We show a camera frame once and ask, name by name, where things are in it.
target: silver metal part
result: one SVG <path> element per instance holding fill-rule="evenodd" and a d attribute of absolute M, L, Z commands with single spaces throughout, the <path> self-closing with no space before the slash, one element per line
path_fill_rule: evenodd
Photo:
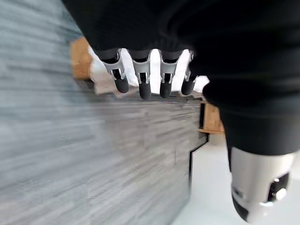
<path fill-rule="evenodd" d="M 249 223 L 257 221 L 266 216 L 271 206 L 276 204 L 268 201 L 271 183 L 289 173 L 295 153 L 265 156 L 233 147 L 231 154 L 232 197 L 239 207 L 247 210 L 244 220 Z M 285 194 L 285 188 L 279 190 L 276 201 L 284 198 Z"/>
<path fill-rule="evenodd" d="M 141 81 L 141 73 L 146 74 L 146 83 L 150 82 L 150 54 L 148 56 L 148 60 L 145 62 L 136 62 L 134 59 L 132 59 L 133 67 L 135 68 L 135 75 L 137 77 L 137 80 L 139 84 L 142 84 Z"/>
<path fill-rule="evenodd" d="M 160 54 L 160 78 L 161 78 L 161 83 L 165 83 L 165 74 L 171 74 L 169 83 L 172 83 L 173 77 L 175 75 L 175 70 L 176 70 L 176 67 L 177 67 L 178 60 L 175 63 L 166 63 L 166 62 L 163 61 L 161 52 L 159 52 L 159 54 Z"/>
<path fill-rule="evenodd" d="M 123 61 L 122 61 L 122 57 L 121 57 L 121 49 L 118 50 L 118 56 L 119 56 L 119 60 L 116 63 L 105 63 L 103 62 L 107 72 L 113 76 L 114 80 L 117 80 L 116 77 L 113 74 L 113 70 L 118 70 L 121 76 L 121 79 L 124 80 L 126 75 L 125 75 L 125 69 L 124 69 L 124 65 L 123 65 Z"/>
<path fill-rule="evenodd" d="M 188 60 L 188 62 L 187 62 L 186 74 L 185 74 L 185 76 L 184 76 L 184 80 L 185 80 L 186 82 L 189 81 L 189 78 L 190 78 L 190 76 L 191 76 L 191 71 L 189 70 L 188 65 L 189 65 L 189 63 L 193 60 L 193 58 L 194 58 L 194 53 L 193 53 L 192 51 L 189 51 L 189 60 Z M 196 78 L 193 80 L 193 83 L 196 82 L 196 79 L 197 79 L 198 77 L 199 77 L 199 76 L 196 76 Z"/>

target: wooden shelf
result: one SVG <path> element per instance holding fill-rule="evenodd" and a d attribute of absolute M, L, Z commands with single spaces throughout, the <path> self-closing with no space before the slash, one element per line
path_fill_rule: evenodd
<path fill-rule="evenodd" d="M 201 110 L 202 115 L 200 116 L 199 131 L 215 135 L 224 135 L 225 130 L 220 119 L 219 109 L 207 101 L 201 101 L 201 105 L 204 107 L 204 110 Z"/>

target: wooden cabinet edge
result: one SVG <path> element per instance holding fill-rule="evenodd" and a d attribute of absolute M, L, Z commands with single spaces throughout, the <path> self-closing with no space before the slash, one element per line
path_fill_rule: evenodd
<path fill-rule="evenodd" d="M 205 130 L 205 129 L 198 129 L 199 132 L 209 133 L 211 135 L 225 135 L 225 132 L 216 131 L 216 130 Z"/>

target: black fingertip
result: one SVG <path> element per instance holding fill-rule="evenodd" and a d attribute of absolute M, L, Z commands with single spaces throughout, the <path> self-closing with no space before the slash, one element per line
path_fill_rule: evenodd
<path fill-rule="evenodd" d="M 165 82 L 165 83 L 160 83 L 160 96 L 163 98 L 167 98 L 171 94 L 171 88 L 172 84 Z"/>
<path fill-rule="evenodd" d="M 114 82 L 119 92 L 126 93 L 129 90 L 127 77 L 125 77 L 123 80 L 117 79 Z"/>
<path fill-rule="evenodd" d="M 181 93 L 183 95 L 190 95 L 194 87 L 195 87 L 195 82 L 193 82 L 191 79 L 189 79 L 189 81 L 183 80 Z"/>
<path fill-rule="evenodd" d="M 243 208 L 240 204 L 238 204 L 238 202 L 235 200 L 235 198 L 232 196 L 232 201 L 233 201 L 233 205 L 235 210 L 237 211 L 238 215 L 247 222 L 247 217 L 248 217 L 248 210 Z"/>
<path fill-rule="evenodd" d="M 142 82 L 139 85 L 140 96 L 142 99 L 149 100 L 151 97 L 151 86 L 150 83 Z"/>

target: robotic hand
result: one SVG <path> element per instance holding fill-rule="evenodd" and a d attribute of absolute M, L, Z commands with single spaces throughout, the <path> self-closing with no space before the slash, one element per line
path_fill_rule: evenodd
<path fill-rule="evenodd" d="M 268 214 L 287 192 L 300 149 L 300 1 L 63 0 L 120 92 L 128 91 L 119 48 L 127 48 L 149 99 L 153 48 L 161 89 L 171 91 L 177 60 L 190 49 L 182 85 L 210 83 L 203 94 L 220 109 L 232 173 L 232 199 L 247 222 Z"/>

